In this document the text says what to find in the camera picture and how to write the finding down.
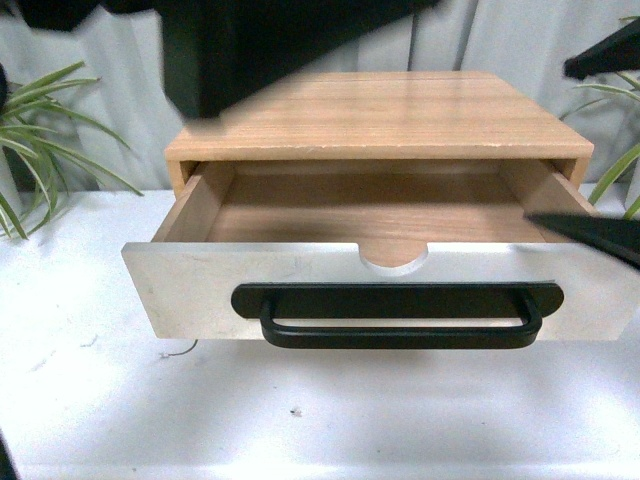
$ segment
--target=plant leaf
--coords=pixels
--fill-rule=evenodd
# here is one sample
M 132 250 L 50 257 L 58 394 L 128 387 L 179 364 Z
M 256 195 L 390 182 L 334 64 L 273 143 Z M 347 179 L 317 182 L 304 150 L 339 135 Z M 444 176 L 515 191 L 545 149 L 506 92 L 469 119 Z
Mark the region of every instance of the plant leaf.
M 58 80 L 62 80 L 64 77 L 72 74 L 73 72 L 84 66 L 84 62 L 76 62 L 72 65 L 69 65 L 68 67 L 64 67 L 60 70 L 56 70 L 55 72 L 48 73 L 47 75 L 44 75 L 43 77 L 40 77 L 39 79 L 34 80 L 31 83 L 21 86 L 15 92 L 13 92 L 13 95 L 20 95 L 30 90 L 35 90 L 36 88 L 50 85 L 54 82 L 57 82 Z
M 103 167 L 99 163 L 94 162 L 93 160 L 91 160 L 90 158 L 88 158 L 85 155 L 81 154 L 80 152 L 77 152 L 77 151 L 72 150 L 72 149 L 67 148 L 67 147 L 63 147 L 60 144 L 53 143 L 53 142 L 50 142 L 48 140 L 44 140 L 42 138 L 38 138 L 38 139 L 36 139 L 36 141 L 39 141 L 40 143 L 42 143 L 44 145 L 48 145 L 51 150 L 60 153 L 67 160 L 69 160 L 72 163 L 80 166 L 81 168 L 83 166 L 84 167 L 89 166 L 89 167 L 91 167 L 91 168 L 93 168 L 93 169 L 105 174 L 106 176 L 111 177 L 114 180 L 122 183 L 127 188 L 129 188 L 131 191 L 136 193 L 137 195 L 142 196 L 142 192 L 140 190 L 138 190 L 136 187 L 134 187 L 132 184 L 127 182 L 124 178 L 122 178 L 119 175 L 113 173 L 111 170 L 109 170 L 108 168 Z M 95 175 L 95 173 L 92 173 L 92 176 L 98 180 L 98 177 Z
M 58 133 L 55 130 L 51 129 L 51 128 L 46 128 L 46 127 L 40 127 L 38 125 L 29 125 L 28 123 L 22 123 L 20 125 L 2 125 L 0 126 L 0 133 L 1 132 L 12 132 L 12 131 L 18 131 L 20 132 L 20 130 L 28 130 L 28 131 L 38 131 L 38 132 L 49 132 L 49 133 Z
M 66 115 L 67 117 L 75 118 L 76 120 L 87 123 L 92 127 L 96 127 L 97 129 L 102 130 L 104 133 L 106 133 L 107 135 L 109 135 L 110 137 L 120 142 L 125 147 L 127 147 L 129 150 L 131 150 L 131 147 L 129 146 L 129 144 L 127 144 L 127 142 L 125 142 L 120 135 L 118 135 L 116 132 L 114 132 L 110 128 L 105 127 L 103 124 L 101 124 L 97 120 L 94 120 L 91 117 L 87 117 L 86 115 L 82 115 L 81 113 L 74 112 L 73 110 L 69 110 L 68 108 L 63 107 L 58 103 L 49 104 L 47 106 L 42 107 L 42 109 L 49 110 L 52 112 L 58 112 L 58 113 L 61 113 L 62 115 Z
M 48 95 L 49 93 L 57 92 L 58 90 L 64 90 L 66 88 L 89 85 L 96 83 L 97 81 L 97 78 L 79 78 L 77 80 L 65 80 L 64 82 L 54 83 L 53 85 L 46 85 L 44 87 L 35 88 L 20 95 L 13 94 L 4 104 L 5 112 L 3 113 L 3 115 L 11 115 L 11 109 L 42 96 Z
M 626 218 L 627 220 L 633 219 L 633 216 L 638 213 L 638 210 L 640 210 L 640 196 L 631 204 L 623 218 Z
M 564 120 L 565 118 L 567 118 L 569 115 L 573 115 L 576 112 L 579 112 L 580 110 L 582 110 L 583 108 L 587 108 L 590 105 L 593 105 L 594 103 L 598 103 L 601 102 L 602 100 L 605 100 L 604 98 L 598 98 L 597 100 L 592 100 L 590 102 L 587 103 L 583 103 L 582 105 L 580 105 L 577 108 L 574 108 L 573 110 L 569 110 L 567 113 L 563 113 L 562 115 L 560 115 L 560 117 L 558 117 L 559 120 Z
M 633 87 L 632 90 L 640 90 L 640 81 L 638 81 L 638 79 L 633 75 L 629 75 L 625 72 L 616 72 L 616 75 L 631 85 Z
M 582 85 L 576 85 L 573 88 L 592 88 L 594 90 L 600 90 L 608 93 L 615 93 L 619 95 L 625 95 L 629 98 L 634 99 L 636 102 L 640 102 L 640 96 L 636 95 L 629 90 L 625 90 L 624 88 L 614 87 L 612 85 L 599 85 L 597 83 L 583 83 Z
M 51 198 L 49 197 L 48 189 L 45 186 L 44 181 L 40 177 L 40 174 L 36 171 L 33 165 L 31 165 L 31 162 L 24 155 L 18 152 L 16 153 L 18 154 L 18 157 L 20 157 L 20 160 L 22 160 L 22 163 L 24 163 L 24 165 L 29 169 L 31 176 L 36 181 L 36 185 L 40 188 L 42 194 L 44 195 L 44 199 L 47 202 L 47 214 L 45 215 L 45 218 L 48 221 L 53 215 L 53 205 L 51 203 Z
M 9 220 L 11 220 L 13 228 L 15 228 L 16 232 L 18 232 L 18 235 L 27 240 L 28 237 L 24 229 L 22 228 L 20 219 L 16 215 L 16 212 L 13 211 L 13 208 L 11 208 L 11 205 L 9 205 L 9 202 L 7 202 L 7 199 L 4 198 L 4 195 L 2 195 L 2 193 L 0 193 L 0 208 L 2 208 L 2 210 L 4 210 L 4 212 L 7 214 L 7 217 L 9 217 Z
M 2 229 L 4 230 L 4 234 L 11 238 L 11 230 L 9 230 L 9 223 L 7 222 L 7 217 L 4 215 L 4 209 L 0 207 L 0 225 L 2 225 Z
M 38 156 L 36 154 L 36 152 L 31 150 L 29 147 L 26 147 L 25 145 L 21 144 L 20 142 L 16 142 L 16 141 L 10 140 L 8 138 L 0 137 L 0 146 L 5 146 L 5 147 L 10 148 L 11 150 L 14 150 L 16 152 L 21 152 L 23 155 L 26 155 L 26 156 L 31 157 L 31 158 L 37 158 L 37 156 Z
M 39 100 L 39 101 L 25 103 L 23 105 L 20 105 L 19 107 L 13 108 L 10 112 L 3 111 L 2 115 L 0 115 L 0 119 L 4 119 L 3 121 L 6 121 L 8 118 L 21 115 L 30 110 L 39 108 L 43 105 L 48 105 L 49 103 L 51 103 L 51 100 Z
M 593 189 L 591 195 L 589 195 L 589 202 L 595 204 L 600 197 L 607 191 L 613 182 L 615 182 L 620 175 L 622 175 L 629 165 L 638 158 L 640 155 L 640 143 L 636 143 L 631 147 L 624 155 L 622 155 L 616 162 L 605 172 L 602 178 L 596 184 L 596 188 Z

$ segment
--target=white curtain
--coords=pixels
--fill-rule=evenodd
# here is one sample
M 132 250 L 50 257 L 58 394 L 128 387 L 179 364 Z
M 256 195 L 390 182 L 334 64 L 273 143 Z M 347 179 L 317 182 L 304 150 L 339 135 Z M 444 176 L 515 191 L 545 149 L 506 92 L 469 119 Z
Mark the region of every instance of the white curtain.
M 563 78 L 564 60 L 617 30 L 620 17 L 638 14 L 640 3 L 633 0 L 445 0 L 344 45 L 305 70 L 485 70 L 560 115 L 596 98 L 595 92 L 572 90 L 577 82 Z M 75 35 L 36 32 L 0 17 L 0 62 L 11 80 L 23 83 L 84 60 L 81 75 L 101 82 L 73 98 L 74 107 L 121 133 L 131 151 L 86 127 L 70 130 L 66 141 L 139 188 L 169 188 L 162 150 L 182 121 L 162 92 L 159 28 L 151 12 L 111 16 L 98 9 Z M 595 181 L 640 138 L 631 107 L 612 98 L 566 120 L 596 144 L 586 180 Z M 98 188 L 76 173 L 75 188 Z M 630 197 L 638 193 L 640 174 Z

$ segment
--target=open drawer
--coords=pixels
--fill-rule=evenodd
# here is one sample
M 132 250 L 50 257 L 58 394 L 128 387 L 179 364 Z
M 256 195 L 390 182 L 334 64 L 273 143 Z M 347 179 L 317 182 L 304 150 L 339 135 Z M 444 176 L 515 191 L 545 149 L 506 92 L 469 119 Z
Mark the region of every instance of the open drawer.
M 288 295 L 298 305 L 289 313 L 291 306 L 280 305 L 279 317 L 326 319 L 330 313 L 317 304 L 330 304 L 336 314 L 336 289 L 354 292 L 354 303 L 371 306 L 379 299 L 379 315 L 347 307 L 349 326 L 365 331 L 382 328 L 375 323 L 392 316 L 400 323 L 389 320 L 384 328 L 405 333 L 435 325 L 413 317 L 463 316 L 464 328 L 514 333 L 520 326 L 505 325 L 504 318 L 520 316 L 517 302 L 512 313 L 503 304 L 522 286 L 546 313 L 540 338 L 616 338 L 635 304 L 607 299 L 634 298 L 633 272 L 523 218 L 536 211 L 591 213 L 592 207 L 542 161 L 208 162 L 190 178 L 153 242 L 129 244 L 123 255 L 160 337 L 262 338 L 258 318 L 265 295 L 282 297 L 281 304 Z M 362 293 L 354 285 L 378 290 Z M 389 290 L 393 285 L 396 291 Z M 322 294 L 328 286 L 333 290 Z M 398 293 L 407 286 L 423 291 Z M 434 286 L 439 291 L 429 288 Z M 404 308 L 412 300 L 426 310 L 385 312 L 385 305 Z M 469 303 L 475 313 L 462 308 Z M 436 315 L 429 310 L 434 304 L 446 304 L 450 312 L 439 308 Z M 491 320 L 477 325 L 469 317 Z M 313 325 L 322 330 L 330 323 Z M 455 328 L 462 328 L 460 321 Z M 399 340 L 401 332 L 395 333 L 395 340 L 381 345 L 445 345 L 412 343 L 406 335 Z M 507 340 L 482 333 L 488 343 L 474 337 L 459 345 L 524 346 L 535 338 L 529 331 L 526 338 L 510 333 Z M 457 345 L 455 336 L 446 345 Z M 333 346 L 375 345 L 367 341 L 331 337 Z M 282 345 L 329 347 L 317 338 Z
M 524 218 L 593 213 L 575 187 L 591 145 L 493 76 L 443 75 L 303 80 L 224 131 L 185 130 L 166 152 L 174 207 L 152 242 L 123 249 L 156 335 L 299 348 L 616 339 L 637 274 Z

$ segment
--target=drawer handle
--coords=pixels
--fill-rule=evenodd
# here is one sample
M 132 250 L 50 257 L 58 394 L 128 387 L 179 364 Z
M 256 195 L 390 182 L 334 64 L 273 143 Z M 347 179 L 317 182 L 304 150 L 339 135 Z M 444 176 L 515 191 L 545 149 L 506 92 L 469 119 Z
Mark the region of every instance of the drawer handle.
M 264 338 L 271 344 L 283 347 L 283 348 L 326 348 L 326 349 L 506 349 L 506 348 L 522 348 L 532 344 L 536 338 L 536 335 L 542 327 L 543 314 L 548 315 L 562 303 L 564 298 L 562 290 L 555 284 L 547 284 L 547 288 L 551 288 L 551 291 L 540 293 L 540 285 L 534 284 L 533 289 L 526 287 L 520 287 L 514 284 L 507 285 L 447 285 L 444 288 L 442 286 L 422 286 L 421 288 L 427 292 L 427 295 L 420 298 L 420 294 L 424 291 L 419 291 L 418 295 L 404 294 L 404 297 L 398 297 L 398 292 L 393 292 L 394 287 L 390 285 L 384 285 L 379 288 L 378 294 L 381 296 L 388 295 L 388 301 L 381 300 L 379 305 L 382 307 L 379 318 L 393 318 L 393 308 L 385 308 L 389 303 L 395 302 L 395 306 L 399 307 L 400 312 L 396 314 L 396 318 L 419 318 L 420 306 L 406 306 L 404 303 L 398 302 L 398 298 L 401 298 L 403 302 L 411 302 L 411 298 L 416 298 L 416 301 L 423 301 L 425 298 L 430 300 L 430 303 L 435 305 L 429 305 L 424 309 L 428 316 L 437 318 L 431 315 L 431 313 L 441 314 L 444 310 L 451 308 L 452 314 L 445 315 L 448 318 L 464 318 L 469 316 L 469 305 L 459 306 L 455 305 L 460 299 L 466 298 L 469 295 L 469 302 L 471 308 L 477 307 L 476 311 L 479 314 L 478 318 L 484 318 L 482 315 L 487 314 L 487 305 L 491 302 L 491 295 L 495 296 L 495 303 L 497 304 L 497 312 L 489 316 L 500 317 L 505 313 L 505 309 L 509 309 L 522 319 L 523 324 L 511 327 L 325 327 L 325 326 L 291 326 L 282 325 L 276 323 L 275 318 L 279 311 L 279 301 L 285 298 L 283 303 L 286 303 L 283 310 L 297 310 L 297 312 L 285 312 L 282 318 L 300 318 L 300 319 L 312 319 L 312 318 L 376 318 L 375 310 L 376 306 L 371 306 L 370 302 L 364 300 L 370 300 L 371 297 L 364 297 L 362 289 L 374 287 L 362 287 L 347 285 L 344 291 L 341 291 L 339 286 L 332 285 L 328 287 L 327 291 L 333 293 L 339 293 L 339 300 L 335 300 L 331 293 L 325 294 L 325 297 L 313 297 L 312 300 L 304 299 L 304 292 L 310 291 L 310 287 L 299 288 L 301 295 L 296 296 L 296 286 L 289 286 L 291 290 L 285 291 L 285 295 L 279 295 L 279 289 L 277 287 L 266 287 L 260 290 L 260 307 L 259 318 L 262 326 L 262 333 Z M 243 306 L 241 298 L 243 293 L 251 290 L 252 286 L 240 286 L 236 292 L 234 292 L 236 311 L 251 309 L 251 307 Z M 399 289 L 415 289 L 414 286 L 407 287 L 406 285 L 399 285 Z M 342 304 L 349 303 L 349 294 L 353 293 L 354 300 L 347 307 L 343 307 Z M 478 303 L 478 295 L 487 295 L 486 300 L 483 303 Z M 542 308 L 536 302 L 534 297 L 538 297 L 540 301 L 542 299 Z M 323 310 L 323 307 L 311 305 L 305 311 L 304 307 L 295 306 L 296 298 L 298 303 L 304 304 L 305 302 L 311 303 L 312 301 L 318 302 L 319 298 L 326 299 L 329 302 L 338 302 L 340 305 L 331 305 Z

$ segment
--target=white table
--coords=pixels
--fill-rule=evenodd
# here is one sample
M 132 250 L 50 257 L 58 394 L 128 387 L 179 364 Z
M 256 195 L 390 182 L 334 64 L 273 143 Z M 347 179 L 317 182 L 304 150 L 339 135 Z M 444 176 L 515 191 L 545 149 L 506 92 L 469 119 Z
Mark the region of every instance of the white table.
M 78 193 L 0 241 L 0 427 L 24 479 L 640 475 L 640 315 L 609 343 L 160 358 L 190 342 L 154 337 L 120 249 L 172 202 Z

